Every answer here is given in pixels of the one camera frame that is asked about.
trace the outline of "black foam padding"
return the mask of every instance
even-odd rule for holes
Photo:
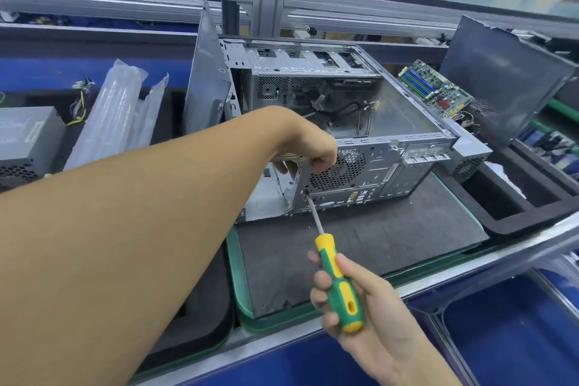
[[[488,236],[428,175],[408,198],[319,212],[336,249],[379,275],[480,243]],[[307,302],[318,270],[310,213],[237,226],[254,318]]]
[[[219,249],[137,373],[217,346],[231,331],[234,320],[225,255]]]

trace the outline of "green circuit board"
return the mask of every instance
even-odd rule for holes
[[[474,99],[420,60],[402,69],[398,80],[441,118],[453,118]]]

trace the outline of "yellow and green screwdriver handle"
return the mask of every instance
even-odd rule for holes
[[[355,333],[361,330],[364,325],[362,305],[358,301],[352,281],[344,276],[336,264],[334,237],[324,233],[314,202],[309,195],[306,197],[312,209],[312,215],[314,215],[315,225],[320,232],[320,235],[315,239],[315,245],[320,253],[322,267],[332,278],[332,286],[328,290],[329,303],[340,319],[342,330],[346,333]]]

